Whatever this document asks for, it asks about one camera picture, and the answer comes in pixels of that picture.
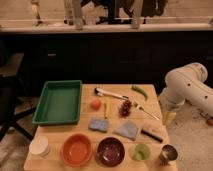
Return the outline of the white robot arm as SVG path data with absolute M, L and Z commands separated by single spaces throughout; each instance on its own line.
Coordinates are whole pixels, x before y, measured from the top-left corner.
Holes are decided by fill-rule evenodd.
M 213 117 L 213 88 L 205 84 L 207 77 L 207 69 L 197 62 L 166 74 L 166 87 L 158 96 L 164 125 L 171 124 L 186 100 Z

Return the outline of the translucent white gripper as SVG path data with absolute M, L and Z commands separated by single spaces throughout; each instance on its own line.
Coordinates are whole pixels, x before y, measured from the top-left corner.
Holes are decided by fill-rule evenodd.
M 165 99 L 161 99 L 160 107 L 162 111 L 162 122 L 165 126 L 168 126 L 176 116 L 177 105 Z

